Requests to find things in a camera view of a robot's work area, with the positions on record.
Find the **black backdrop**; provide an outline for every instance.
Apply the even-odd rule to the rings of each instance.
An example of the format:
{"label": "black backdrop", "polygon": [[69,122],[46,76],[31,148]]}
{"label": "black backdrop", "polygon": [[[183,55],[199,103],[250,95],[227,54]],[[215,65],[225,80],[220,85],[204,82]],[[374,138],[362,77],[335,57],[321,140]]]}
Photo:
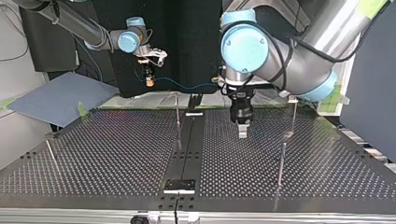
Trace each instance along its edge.
{"label": "black backdrop", "polygon": [[[170,77],[186,87],[210,82],[219,67],[219,18],[221,0],[94,0],[99,22],[109,30],[125,29],[132,16],[145,19],[154,33],[152,47],[168,53],[163,68],[156,77]],[[179,90],[210,93],[216,87],[186,90],[161,80],[155,88],[147,88],[136,77],[140,66],[134,56],[116,51],[109,54],[121,94],[130,97],[147,91]]]}

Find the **black cable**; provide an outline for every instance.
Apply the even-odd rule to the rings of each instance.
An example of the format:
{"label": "black cable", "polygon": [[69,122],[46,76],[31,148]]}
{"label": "black cable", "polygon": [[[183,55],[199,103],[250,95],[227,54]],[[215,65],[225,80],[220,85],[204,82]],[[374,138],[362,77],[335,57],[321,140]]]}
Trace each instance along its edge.
{"label": "black cable", "polygon": [[234,94],[240,92],[242,89],[244,89],[244,88],[246,87],[246,85],[247,85],[247,84],[251,81],[251,79],[253,79],[253,78],[254,78],[254,75],[251,75],[250,77],[248,77],[247,80],[244,82],[244,84],[242,84],[242,86],[240,86],[236,91],[233,91],[233,92],[224,93],[224,88],[225,88],[225,86],[227,85],[226,83],[224,83],[224,85],[221,87],[221,91],[220,91],[220,92],[221,92],[222,95],[232,96],[232,95],[234,95]]}
{"label": "black cable", "polygon": [[282,89],[281,90],[282,91],[285,90],[286,86],[287,86],[287,71],[286,71],[287,70],[286,69],[287,66],[286,66],[286,62],[285,62],[285,59],[283,57],[282,51],[280,50],[280,47],[277,44],[277,41],[275,40],[275,38],[267,30],[265,30],[262,26],[260,26],[258,23],[254,22],[254,21],[237,21],[237,22],[234,22],[234,23],[230,24],[227,28],[224,29],[222,37],[224,37],[224,35],[231,28],[233,28],[233,27],[235,27],[236,25],[239,25],[239,24],[247,24],[247,25],[251,25],[253,27],[256,27],[260,31],[262,31],[268,37],[268,39],[270,39],[271,43],[274,45],[274,48],[276,49],[276,52],[277,52],[277,54],[279,56],[279,60],[280,60],[280,63],[281,63],[280,71],[282,71],[281,74],[283,75],[283,85],[282,85]]}
{"label": "black cable", "polygon": [[177,195],[176,199],[176,204],[175,204],[175,210],[174,210],[174,215],[175,215],[175,224],[178,224],[178,217],[177,217],[177,206],[178,206],[178,197],[180,196],[180,193]]}
{"label": "black cable", "polygon": [[56,21],[53,21],[52,23],[56,24],[61,18],[61,9],[59,7],[59,3],[57,0],[50,0],[50,4],[52,6],[53,11],[55,12],[55,17],[56,17]]}
{"label": "black cable", "polygon": [[345,58],[335,59],[334,57],[326,54],[325,52],[315,49],[314,47],[312,47],[309,44],[305,43],[300,38],[297,38],[295,36],[290,36],[290,38],[292,38],[294,41],[296,41],[299,44],[299,46],[301,46],[301,47],[303,47],[303,48],[315,53],[320,58],[322,58],[322,59],[324,59],[326,61],[329,61],[331,63],[343,63],[343,62],[348,61],[349,59],[351,59],[358,52],[358,50],[363,45],[364,40],[367,38],[368,34],[370,33],[370,30],[373,28],[375,23],[378,21],[378,18],[382,15],[382,13],[387,9],[387,7],[389,5],[390,5],[390,1],[388,1],[384,6],[381,7],[381,9],[378,11],[378,13],[375,15],[375,17],[370,22],[370,24],[367,26],[366,31],[361,36],[361,40],[359,41],[358,46],[348,56],[346,56]]}
{"label": "black cable", "polygon": [[21,55],[18,55],[18,56],[13,57],[13,58],[8,58],[8,59],[0,59],[0,63],[17,60],[17,59],[19,59],[19,58],[25,56],[25,55],[27,54],[28,51],[29,51],[29,46],[26,46],[25,51],[24,51]]}

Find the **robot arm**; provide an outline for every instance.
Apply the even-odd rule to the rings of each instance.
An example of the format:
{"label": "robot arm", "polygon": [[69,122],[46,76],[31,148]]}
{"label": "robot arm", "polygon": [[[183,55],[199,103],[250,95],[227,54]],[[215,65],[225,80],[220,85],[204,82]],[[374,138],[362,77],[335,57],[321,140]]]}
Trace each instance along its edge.
{"label": "robot arm", "polygon": [[[332,93],[338,78],[332,67],[342,60],[333,59],[345,53],[385,4],[389,2],[327,1],[304,37],[296,39],[299,43],[296,47],[269,36],[257,25],[253,9],[226,12],[221,25],[221,55],[227,67],[225,82],[238,89],[254,75],[307,101],[322,101]],[[251,89],[231,93],[230,98],[233,102],[250,98]],[[236,117],[232,120],[239,126],[248,125],[253,118],[250,108],[245,104],[236,109],[238,113],[232,111]]]}
{"label": "robot arm", "polygon": [[95,21],[87,18],[61,0],[13,0],[27,10],[38,12],[44,17],[82,38],[92,50],[120,49],[138,57],[146,75],[148,86],[153,86],[154,67],[162,67],[167,54],[152,49],[149,44],[151,33],[146,29],[143,18],[132,17],[126,21],[127,29],[108,32]]}

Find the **metal bracket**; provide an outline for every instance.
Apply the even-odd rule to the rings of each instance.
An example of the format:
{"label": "metal bracket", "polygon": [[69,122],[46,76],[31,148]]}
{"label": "metal bracket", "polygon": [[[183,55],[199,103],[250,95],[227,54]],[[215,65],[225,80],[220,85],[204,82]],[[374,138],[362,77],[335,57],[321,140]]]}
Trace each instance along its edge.
{"label": "metal bracket", "polygon": [[250,124],[238,124],[239,138],[248,138],[248,127]]}
{"label": "metal bracket", "polygon": [[268,6],[278,11],[292,26],[296,22],[296,30],[303,32],[305,28],[311,24],[311,20],[306,16],[305,12],[297,0],[234,0],[227,8],[228,11],[236,11],[242,9],[251,9],[260,6]]}
{"label": "metal bracket", "polygon": [[195,180],[167,180],[163,193],[165,194],[194,194]]}

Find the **vertical metal post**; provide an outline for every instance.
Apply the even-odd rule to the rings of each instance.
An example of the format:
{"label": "vertical metal post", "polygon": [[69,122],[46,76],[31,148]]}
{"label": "vertical metal post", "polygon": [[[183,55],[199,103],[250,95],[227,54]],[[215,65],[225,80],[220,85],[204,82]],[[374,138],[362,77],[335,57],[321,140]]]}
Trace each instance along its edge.
{"label": "vertical metal post", "polygon": [[279,175],[277,178],[277,184],[279,186],[282,186],[283,166],[285,165],[286,147],[287,147],[287,143],[283,143],[282,148],[280,149]]}
{"label": "vertical metal post", "polygon": [[47,147],[49,149],[50,156],[52,157],[53,160],[56,160],[55,155],[53,154],[53,151],[52,151],[52,146],[50,145],[50,140],[46,139],[46,143],[47,143]]}
{"label": "vertical metal post", "polygon": [[177,127],[180,129],[180,114],[178,112],[178,95],[176,93],[176,99],[175,99],[175,105],[176,105],[176,113],[177,113]]}

